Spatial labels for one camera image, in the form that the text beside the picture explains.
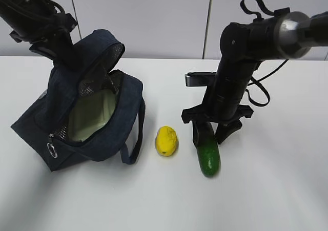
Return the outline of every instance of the white wall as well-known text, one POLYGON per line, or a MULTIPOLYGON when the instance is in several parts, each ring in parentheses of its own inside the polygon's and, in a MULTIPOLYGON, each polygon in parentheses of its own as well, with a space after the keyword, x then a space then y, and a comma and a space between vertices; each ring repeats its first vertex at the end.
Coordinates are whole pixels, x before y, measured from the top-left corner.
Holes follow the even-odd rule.
MULTIPOLYGON (((74 16, 71 0, 54 0, 74 16)), ((124 57, 202 58, 210 0, 74 0, 82 37, 95 29, 110 30, 126 45, 124 57)), ((241 0, 213 0, 205 58, 221 57, 220 36, 230 22, 250 23, 241 0)), ((308 15, 328 10, 326 0, 264 0, 269 9, 290 6, 308 15)), ((249 0, 247 5, 256 9, 249 0)), ((0 20, 0 55, 32 55, 28 43, 17 44, 0 20)), ((72 33, 79 40, 78 30, 72 33)), ((328 48, 313 48, 303 59, 323 60, 328 48)))
POLYGON ((124 57, 202 58, 209 0, 74 0, 82 36, 110 30, 124 57))
MULTIPOLYGON (((205 58, 221 58, 220 36, 223 29, 230 22, 249 24, 254 15, 245 14, 240 8, 241 0, 213 0, 209 21, 208 40, 205 58)), ((312 16, 328 10, 327 0, 263 0, 270 10, 290 7, 292 11, 301 11, 312 16)), ((258 6, 252 0, 246 0, 246 5, 250 9, 256 10, 258 6)), ((327 56, 328 48, 313 48, 303 59, 324 60, 327 56)))
MULTIPOLYGON (((72 0, 53 0, 64 7, 67 13, 71 13, 74 16, 74 9, 72 0)), ((0 18, 0 55, 1 56, 29 56, 35 55, 29 51, 29 43, 16 43, 10 36, 12 28, 10 28, 1 18, 0 18)), ((74 29, 71 34, 74 42, 79 40, 78 29, 74 29)))

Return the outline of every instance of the white table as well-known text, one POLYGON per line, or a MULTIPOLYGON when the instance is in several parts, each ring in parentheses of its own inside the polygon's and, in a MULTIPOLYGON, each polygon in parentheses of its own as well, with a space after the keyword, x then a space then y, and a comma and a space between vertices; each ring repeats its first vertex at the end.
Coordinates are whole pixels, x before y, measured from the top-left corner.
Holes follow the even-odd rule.
MULTIPOLYGON (((280 61, 267 61, 256 77, 280 61)), ((182 109, 205 88, 184 74, 215 71, 216 60, 122 59, 117 67, 144 83, 143 150, 135 165, 120 155, 51 173, 10 125, 44 91, 52 67, 42 57, 0 57, 0 230, 328 230, 328 62, 291 61, 264 81, 272 101, 254 108, 220 147, 221 171, 204 177, 182 109), (160 157, 160 126, 179 150, 160 157)), ((253 98, 264 101, 256 87, 253 98)), ((136 138, 136 130, 129 144, 136 138)))

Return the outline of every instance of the yellow lemon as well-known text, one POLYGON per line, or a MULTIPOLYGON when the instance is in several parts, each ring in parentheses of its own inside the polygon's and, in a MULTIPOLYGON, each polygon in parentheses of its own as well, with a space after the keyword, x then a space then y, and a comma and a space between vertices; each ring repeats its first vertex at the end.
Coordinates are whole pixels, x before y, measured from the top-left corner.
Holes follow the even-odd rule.
POLYGON ((160 128, 157 133, 155 144, 156 150, 160 155, 166 157, 171 156, 178 146, 178 137, 174 129, 169 126, 160 128))

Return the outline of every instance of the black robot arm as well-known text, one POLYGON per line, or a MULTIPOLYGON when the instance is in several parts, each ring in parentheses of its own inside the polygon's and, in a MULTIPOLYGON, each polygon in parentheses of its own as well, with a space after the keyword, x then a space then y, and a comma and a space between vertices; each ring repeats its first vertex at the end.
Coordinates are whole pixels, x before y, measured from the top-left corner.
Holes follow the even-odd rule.
POLYGON ((309 18, 289 8, 269 11, 262 0, 256 0, 260 9, 268 14, 263 19, 259 12, 241 7, 247 14, 257 17, 249 25, 230 23, 223 31, 220 41, 222 59, 216 73, 188 73, 187 86, 207 86, 202 104, 183 110, 184 123, 190 121, 218 123, 216 139, 220 144, 235 131, 241 129, 241 117, 251 118, 250 106, 240 105, 250 80, 266 94, 268 102, 252 104, 266 106, 270 96, 253 72, 269 59, 300 58, 311 47, 328 46, 328 12, 309 18))
POLYGON ((32 44, 30 50, 69 69, 79 67, 70 32, 77 26, 71 14, 50 0, 0 0, 0 17, 13 29, 16 41, 32 44))

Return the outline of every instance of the cucumber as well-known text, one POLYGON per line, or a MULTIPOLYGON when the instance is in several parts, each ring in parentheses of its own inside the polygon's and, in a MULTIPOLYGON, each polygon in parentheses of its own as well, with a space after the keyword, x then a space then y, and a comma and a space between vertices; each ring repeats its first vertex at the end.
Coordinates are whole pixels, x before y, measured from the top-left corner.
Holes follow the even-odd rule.
POLYGON ((221 161, 212 125, 209 122, 192 123, 200 169, 205 176, 213 177, 218 173, 221 161))

